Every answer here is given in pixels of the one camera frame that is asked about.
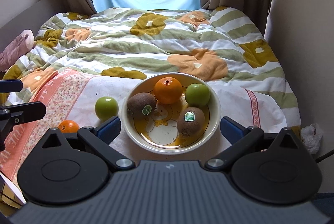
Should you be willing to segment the brown kiwi with sticker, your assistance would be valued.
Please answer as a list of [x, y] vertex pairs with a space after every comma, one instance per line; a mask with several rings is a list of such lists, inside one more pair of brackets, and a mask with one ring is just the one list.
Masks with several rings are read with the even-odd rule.
[[204, 126], [204, 112], [196, 107], [182, 111], [177, 121], [177, 130], [182, 137], [192, 137], [199, 134]]

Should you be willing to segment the cream duck pattern bowl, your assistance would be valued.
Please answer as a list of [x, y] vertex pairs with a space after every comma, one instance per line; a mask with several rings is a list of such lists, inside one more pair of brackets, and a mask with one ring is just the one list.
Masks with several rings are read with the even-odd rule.
[[176, 155], [194, 151], [208, 142], [220, 125], [221, 105], [212, 88], [209, 88], [211, 98], [203, 108], [204, 126], [193, 138], [182, 139], [177, 131], [177, 119], [188, 107], [184, 96], [172, 105], [157, 103], [155, 110], [146, 119], [133, 118], [127, 111], [127, 100], [130, 97], [141, 92], [153, 94], [154, 85], [165, 77], [177, 79], [182, 84], [183, 91], [193, 83], [205, 85], [199, 78], [176, 72], [154, 75], [141, 81], [125, 98], [121, 112], [122, 128], [135, 144], [152, 153]]

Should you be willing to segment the green apple on cloth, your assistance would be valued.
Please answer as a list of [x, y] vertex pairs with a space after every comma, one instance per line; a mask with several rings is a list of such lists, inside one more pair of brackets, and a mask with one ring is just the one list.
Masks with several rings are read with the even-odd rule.
[[117, 116], [119, 106], [113, 97], [100, 97], [95, 103], [95, 113], [99, 120], [106, 121], [113, 116]]

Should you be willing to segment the pink plush toy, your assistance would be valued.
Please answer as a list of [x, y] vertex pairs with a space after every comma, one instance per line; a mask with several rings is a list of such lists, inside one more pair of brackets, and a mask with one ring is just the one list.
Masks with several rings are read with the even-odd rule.
[[6, 72], [21, 56], [27, 54], [33, 47], [33, 32], [30, 29], [25, 29], [1, 52], [1, 72]]

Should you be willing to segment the orange tangerine in bowl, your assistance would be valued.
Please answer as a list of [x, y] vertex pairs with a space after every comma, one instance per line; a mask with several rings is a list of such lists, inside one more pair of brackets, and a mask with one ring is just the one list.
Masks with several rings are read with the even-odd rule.
[[181, 98], [183, 87], [177, 79], [165, 77], [154, 85], [153, 93], [160, 103], [170, 105]]

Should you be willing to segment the green striped floral quilt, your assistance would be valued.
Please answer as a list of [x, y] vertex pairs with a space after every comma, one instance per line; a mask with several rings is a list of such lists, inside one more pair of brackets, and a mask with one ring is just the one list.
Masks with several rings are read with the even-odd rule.
[[109, 8], [58, 13], [16, 58], [5, 79], [70, 67], [88, 74], [145, 79], [182, 72], [211, 85], [235, 85], [272, 97], [289, 127], [301, 123], [297, 98], [261, 32], [243, 12]]

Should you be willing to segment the green apple in bowl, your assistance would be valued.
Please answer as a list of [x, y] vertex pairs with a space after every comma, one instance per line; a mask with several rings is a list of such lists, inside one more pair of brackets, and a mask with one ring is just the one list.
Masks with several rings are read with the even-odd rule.
[[201, 108], [208, 104], [211, 98], [210, 89], [203, 84], [191, 84], [185, 92], [185, 100], [190, 106]]

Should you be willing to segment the grey bed headboard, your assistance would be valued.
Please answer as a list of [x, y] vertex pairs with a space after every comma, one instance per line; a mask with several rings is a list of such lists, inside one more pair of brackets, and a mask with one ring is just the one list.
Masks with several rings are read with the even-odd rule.
[[1, 27], [1, 52], [23, 30], [30, 29], [36, 36], [40, 27], [57, 13], [66, 12], [60, 0], [40, 0]]

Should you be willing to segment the orange tangerine on cloth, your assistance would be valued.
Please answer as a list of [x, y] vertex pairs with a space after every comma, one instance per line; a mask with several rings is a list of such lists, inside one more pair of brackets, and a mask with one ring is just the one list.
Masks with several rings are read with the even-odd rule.
[[73, 120], [64, 120], [58, 125], [60, 131], [64, 134], [75, 133], [80, 128], [79, 125]]

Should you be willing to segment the white pink floral cloth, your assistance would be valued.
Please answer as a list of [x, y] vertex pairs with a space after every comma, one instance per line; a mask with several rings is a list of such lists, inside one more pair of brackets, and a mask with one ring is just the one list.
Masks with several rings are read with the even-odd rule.
[[[21, 79], [23, 88], [18, 93], [10, 93], [6, 105], [41, 101], [46, 106], [46, 115], [42, 120], [21, 124], [14, 127], [6, 139], [6, 149], [1, 152], [1, 172], [17, 184], [16, 175], [19, 167], [50, 127], [57, 127], [63, 120], [69, 119], [79, 126], [98, 126], [101, 122], [95, 114], [95, 103], [103, 96], [117, 100], [122, 129], [111, 147], [132, 158], [141, 159], [199, 159], [202, 162], [227, 148], [228, 142], [220, 135], [219, 129], [200, 148], [179, 155], [163, 155], [149, 152], [138, 146], [125, 131], [125, 119], [122, 105], [131, 90], [141, 80], [116, 78], [85, 74], [70, 68], [61, 70], [38, 70]], [[278, 132], [287, 126], [285, 116], [273, 98], [252, 90], [226, 86], [219, 81], [210, 81], [221, 105], [222, 116], [229, 116], [244, 126], [261, 126], [264, 131]], [[156, 110], [144, 121], [143, 130], [157, 141], [158, 134], [165, 137], [168, 127], [176, 130], [176, 122], [181, 111], [174, 111], [174, 106], [157, 104]]]

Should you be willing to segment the brown kiwi plain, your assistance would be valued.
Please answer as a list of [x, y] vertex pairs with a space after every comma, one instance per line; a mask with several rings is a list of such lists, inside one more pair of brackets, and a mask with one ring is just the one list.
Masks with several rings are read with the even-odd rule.
[[147, 92], [137, 93], [127, 101], [127, 110], [134, 118], [149, 116], [155, 108], [156, 98]]

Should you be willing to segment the white plastic bag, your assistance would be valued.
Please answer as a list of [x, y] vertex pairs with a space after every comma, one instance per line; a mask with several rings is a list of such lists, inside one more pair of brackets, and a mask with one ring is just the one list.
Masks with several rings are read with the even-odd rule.
[[323, 137], [323, 131], [317, 123], [312, 123], [301, 129], [301, 139], [311, 155], [318, 153]]

